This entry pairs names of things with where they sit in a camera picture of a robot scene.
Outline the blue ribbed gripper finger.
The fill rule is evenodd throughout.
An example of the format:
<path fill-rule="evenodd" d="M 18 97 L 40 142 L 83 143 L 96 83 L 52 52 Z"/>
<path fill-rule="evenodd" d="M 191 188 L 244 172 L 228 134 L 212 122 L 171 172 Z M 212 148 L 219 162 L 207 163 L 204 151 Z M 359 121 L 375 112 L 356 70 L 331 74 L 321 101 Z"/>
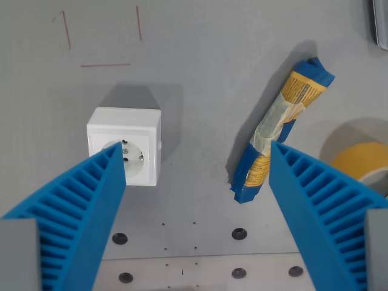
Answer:
<path fill-rule="evenodd" d="M 387 199 L 276 141 L 269 185 L 316 290 L 367 290 L 364 219 Z"/>
<path fill-rule="evenodd" d="M 41 290 L 92 290 L 125 187 L 117 142 L 4 215 L 37 223 Z"/>

